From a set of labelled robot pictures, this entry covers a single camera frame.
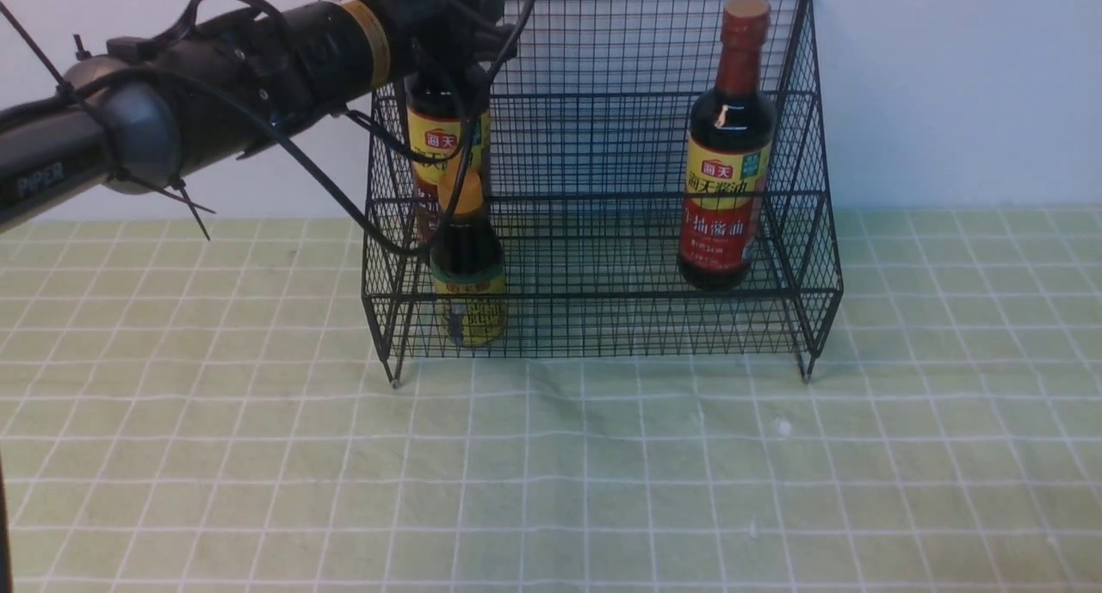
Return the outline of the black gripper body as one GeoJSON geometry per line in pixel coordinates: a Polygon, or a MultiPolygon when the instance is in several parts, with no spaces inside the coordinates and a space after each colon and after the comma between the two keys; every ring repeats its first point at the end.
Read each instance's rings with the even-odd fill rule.
{"type": "Polygon", "coordinates": [[[371,88],[406,79],[428,60],[449,74],[518,55],[506,0],[326,0],[350,13],[371,51],[371,88]]]}

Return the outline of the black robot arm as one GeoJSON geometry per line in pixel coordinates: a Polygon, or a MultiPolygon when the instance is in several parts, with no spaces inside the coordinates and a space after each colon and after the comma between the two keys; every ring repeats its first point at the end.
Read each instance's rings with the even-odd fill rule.
{"type": "Polygon", "coordinates": [[[150,39],[78,48],[51,67],[51,96],[3,111],[3,230],[106,186],[190,204],[185,177],[280,145],[358,215],[295,134],[413,74],[449,80],[512,60],[534,0],[515,24],[506,0],[190,0],[150,39]]]}

